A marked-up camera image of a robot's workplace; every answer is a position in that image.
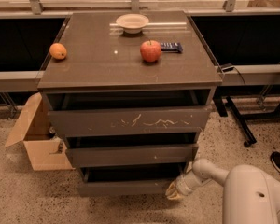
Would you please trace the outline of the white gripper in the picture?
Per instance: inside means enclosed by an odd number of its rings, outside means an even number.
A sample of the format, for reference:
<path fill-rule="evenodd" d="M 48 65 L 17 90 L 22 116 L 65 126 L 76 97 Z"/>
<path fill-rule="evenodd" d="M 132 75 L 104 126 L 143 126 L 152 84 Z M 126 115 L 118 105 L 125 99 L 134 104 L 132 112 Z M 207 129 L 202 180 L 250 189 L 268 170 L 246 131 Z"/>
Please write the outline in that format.
<path fill-rule="evenodd" d="M 190 195 L 194 190 L 204 184 L 205 180 L 192 171 L 180 175 L 165 191 L 168 200 L 179 200 L 182 196 Z"/>

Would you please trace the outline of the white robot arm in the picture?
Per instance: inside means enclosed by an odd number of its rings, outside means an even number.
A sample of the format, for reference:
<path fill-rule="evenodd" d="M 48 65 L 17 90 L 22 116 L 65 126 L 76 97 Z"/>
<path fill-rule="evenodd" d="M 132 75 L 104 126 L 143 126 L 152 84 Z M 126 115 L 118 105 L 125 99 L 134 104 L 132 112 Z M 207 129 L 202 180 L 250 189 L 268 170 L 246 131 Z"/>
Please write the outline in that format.
<path fill-rule="evenodd" d="M 280 224 L 280 182 L 252 165 L 227 171 L 207 159 L 197 159 L 165 195 L 177 200 L 210 180 L 223 187 L 222 224 Z"/>

